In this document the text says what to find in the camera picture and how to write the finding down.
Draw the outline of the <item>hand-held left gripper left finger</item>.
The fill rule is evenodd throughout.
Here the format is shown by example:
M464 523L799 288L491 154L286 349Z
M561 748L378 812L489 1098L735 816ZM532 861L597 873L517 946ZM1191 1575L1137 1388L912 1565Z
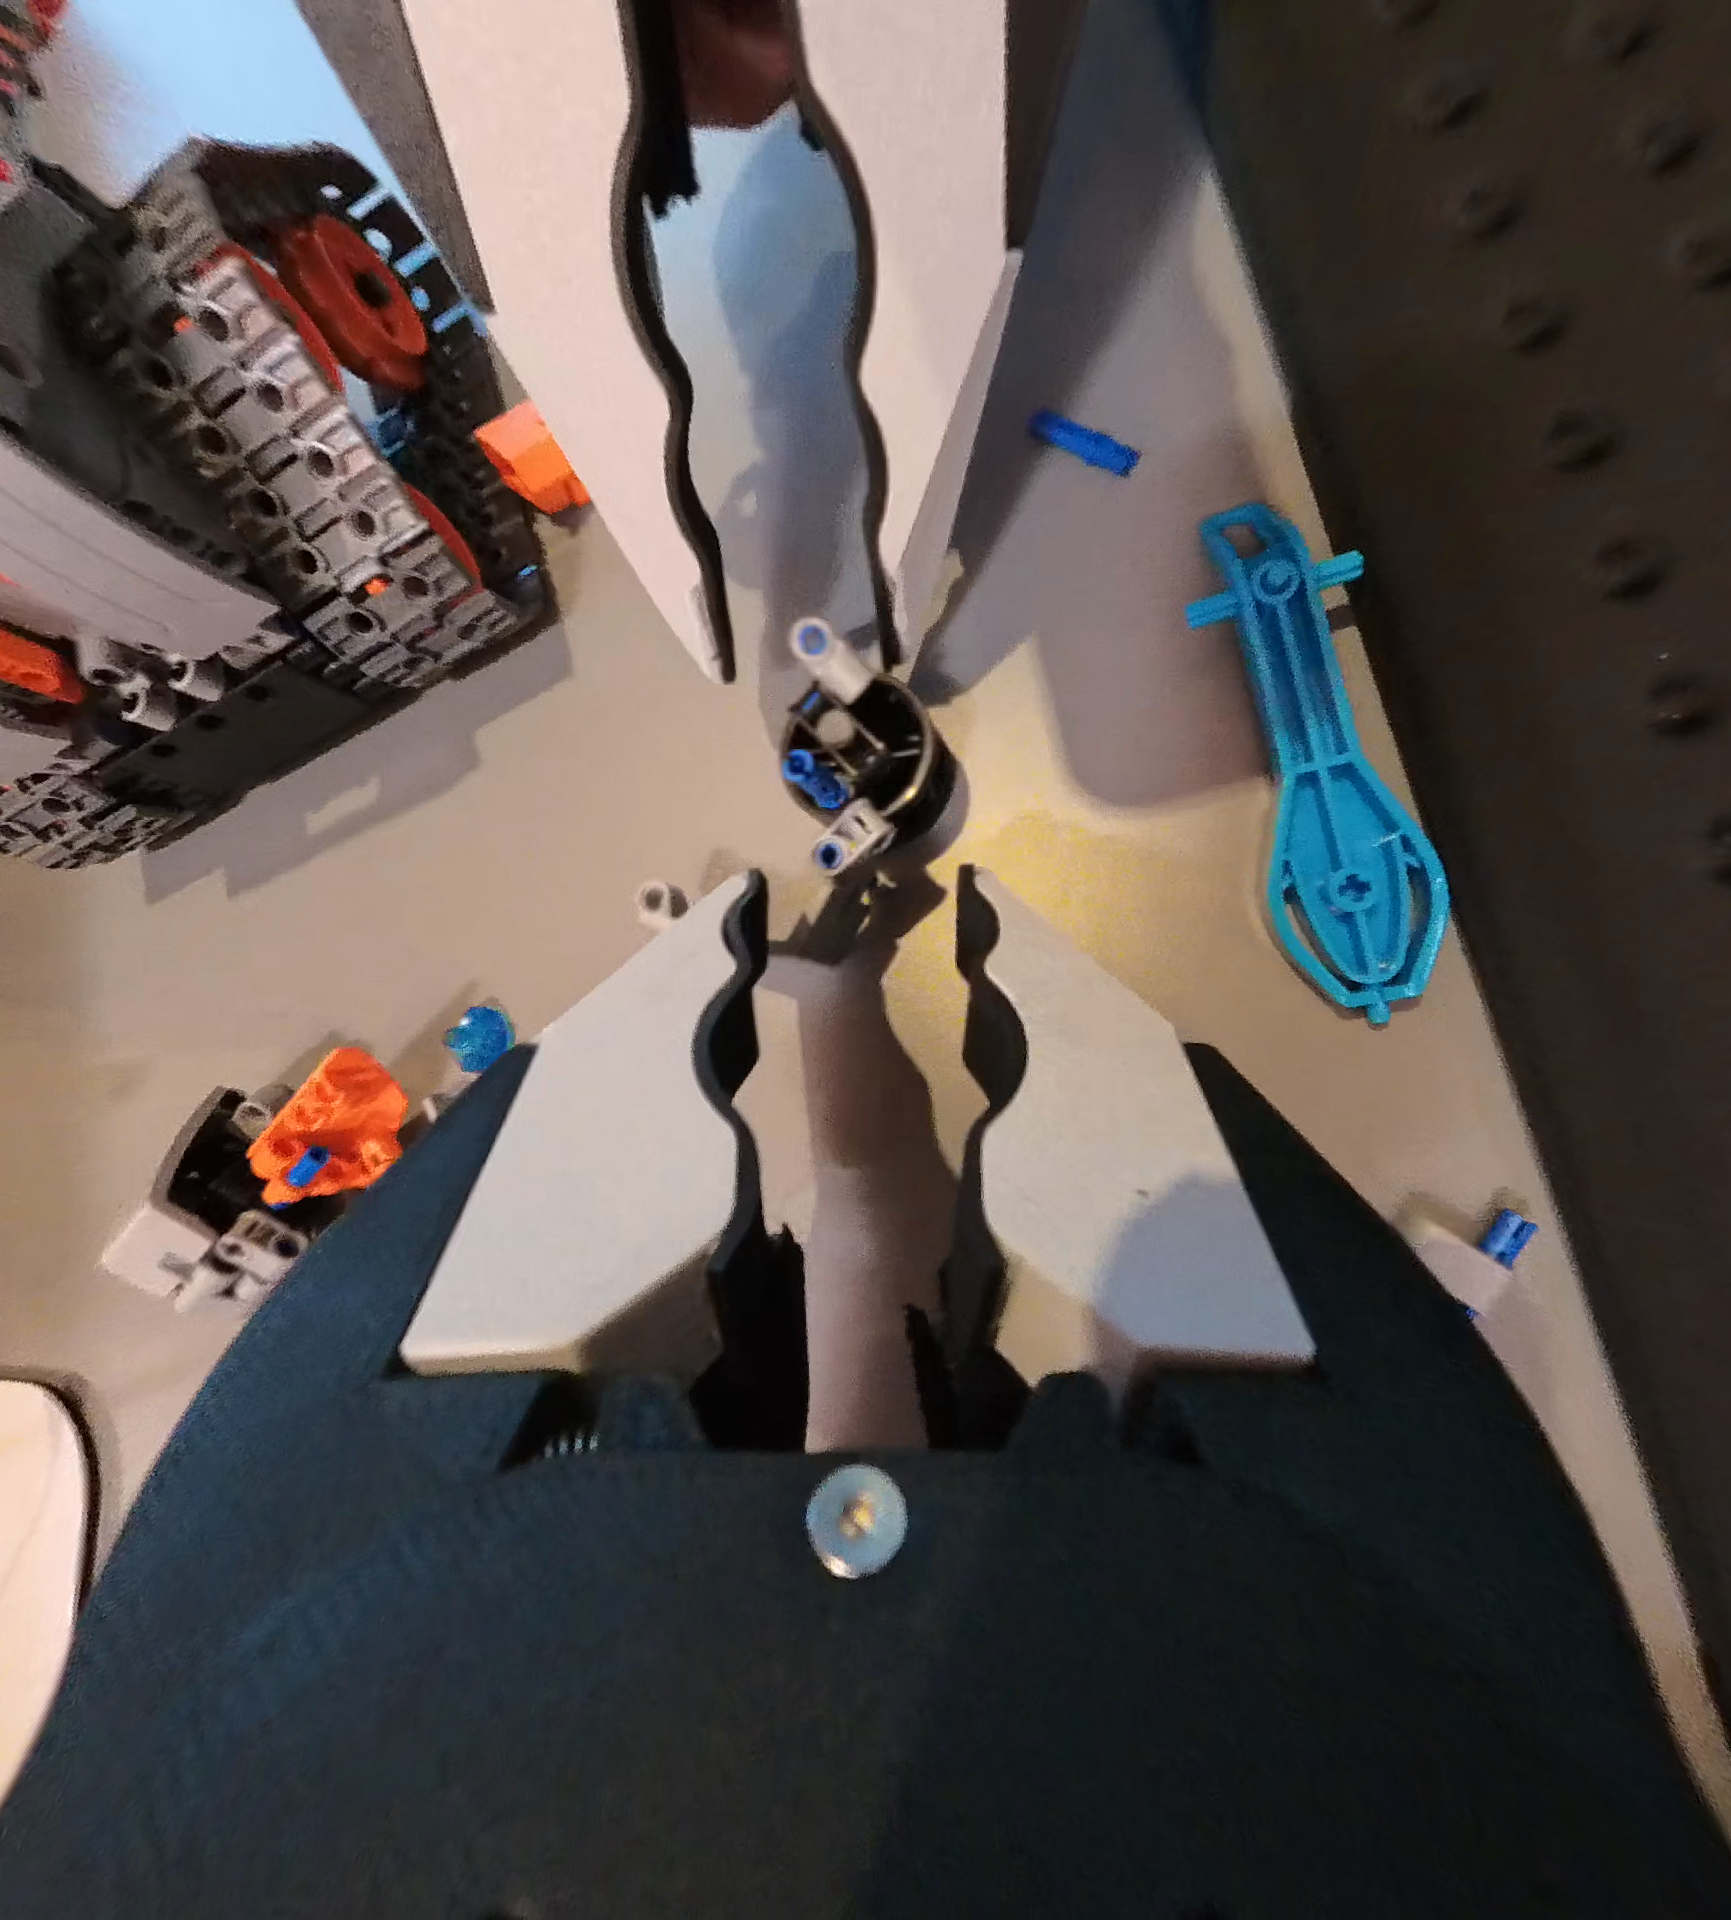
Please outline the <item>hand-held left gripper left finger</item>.
M762 1251L733 1098L758 1062L768 880L729 876L540 1032L407 1330L422 1377L702 1380Z

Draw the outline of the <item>black dimpled mat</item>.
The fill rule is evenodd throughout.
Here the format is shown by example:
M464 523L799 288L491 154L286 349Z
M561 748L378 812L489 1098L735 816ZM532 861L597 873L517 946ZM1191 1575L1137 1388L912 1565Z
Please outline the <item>black dimpled mat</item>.
M1731 3L1189 45L1731 1723Z

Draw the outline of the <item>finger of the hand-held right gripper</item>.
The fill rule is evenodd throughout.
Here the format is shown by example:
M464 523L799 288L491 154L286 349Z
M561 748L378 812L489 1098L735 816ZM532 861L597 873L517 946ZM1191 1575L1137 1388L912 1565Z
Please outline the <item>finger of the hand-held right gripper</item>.
M1007 241L1009 6L801 6L801 75L855 227L847 369L894 662L917 655L1022 252Z
M659 314L631 6L407 3L491 330L654 608L735 678L725 572L687 472L693 390Z

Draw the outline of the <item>small grey blue pin connector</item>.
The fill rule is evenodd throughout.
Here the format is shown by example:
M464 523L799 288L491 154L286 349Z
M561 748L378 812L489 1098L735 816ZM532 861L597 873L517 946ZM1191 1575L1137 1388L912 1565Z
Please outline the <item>small grey blue pin connector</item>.
M1493 1208L1476 1236L1461 1236L1417 1204L1404 1217L1404 1236L1460 1309L1480 1320L1497 1309L1539 1225L1514 1208Z

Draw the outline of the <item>dark grey orange block assembly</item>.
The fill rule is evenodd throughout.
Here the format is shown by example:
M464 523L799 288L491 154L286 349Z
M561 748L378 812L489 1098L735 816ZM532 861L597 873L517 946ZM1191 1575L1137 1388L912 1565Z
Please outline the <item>dark grey orange block assembly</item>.
M174 1131L100 1264L180 1312L247 1316L418 1130L398 1075L339 1045L297 1085L218 1088Z

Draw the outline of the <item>black wheel hub assembly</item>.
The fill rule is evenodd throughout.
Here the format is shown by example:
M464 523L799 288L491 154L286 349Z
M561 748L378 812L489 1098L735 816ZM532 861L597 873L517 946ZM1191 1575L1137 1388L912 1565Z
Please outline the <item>black wheel hub assembly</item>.
M813 820L815 876L855 882L937 843L958 764L924 704L825 620L797 620L790 653L807 689L782 722L779 774Z

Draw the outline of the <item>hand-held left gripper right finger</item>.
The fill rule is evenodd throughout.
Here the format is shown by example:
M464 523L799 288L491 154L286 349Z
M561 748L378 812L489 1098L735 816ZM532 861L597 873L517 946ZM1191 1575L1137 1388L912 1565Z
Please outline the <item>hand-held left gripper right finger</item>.
M947 1360L1124 1392L1317 1360L1233 1143L1178 1029L988 870L962 870L963 1140Z

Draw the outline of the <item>blue plastic pin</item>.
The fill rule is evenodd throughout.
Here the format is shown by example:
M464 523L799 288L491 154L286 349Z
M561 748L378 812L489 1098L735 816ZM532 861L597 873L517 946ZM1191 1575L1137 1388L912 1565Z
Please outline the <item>blue plastic pin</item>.
M1142 449L1137 445L1049 407L1037 407L1029 415L1026 435L1035 445L1113 478L1130 478L1142 463Z

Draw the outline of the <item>orange slotted panel piece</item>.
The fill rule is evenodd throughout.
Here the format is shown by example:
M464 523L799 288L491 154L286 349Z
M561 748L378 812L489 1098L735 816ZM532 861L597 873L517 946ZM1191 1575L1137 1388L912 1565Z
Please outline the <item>orange slotted panel piece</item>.
M532 509L561 518L592 505L591 490L529 398L474 427L474 439L502 485Z

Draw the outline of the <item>blue plastic separator tool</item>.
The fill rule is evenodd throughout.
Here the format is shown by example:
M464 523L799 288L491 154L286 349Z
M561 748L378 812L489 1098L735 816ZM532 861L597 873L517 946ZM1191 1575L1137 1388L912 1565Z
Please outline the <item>blue plastic separator tool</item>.
M1278 781L1266 916L1284 956L1370 1026L1428 994L1451 892L1429 837L1364 752L1327 596L1364 572L1358 551L1317 558L1283 513L1246 503L1205 518L1221 588L1187 627L1233 627Z

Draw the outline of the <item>grey orange tracked toy robot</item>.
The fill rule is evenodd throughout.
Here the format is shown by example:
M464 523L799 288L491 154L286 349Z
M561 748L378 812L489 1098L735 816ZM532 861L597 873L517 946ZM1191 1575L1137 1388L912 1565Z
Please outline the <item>grey orange tracked toy robot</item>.
M44 149L65 6L0 6L0 855L180 839L558 605L470 287L326 140Z

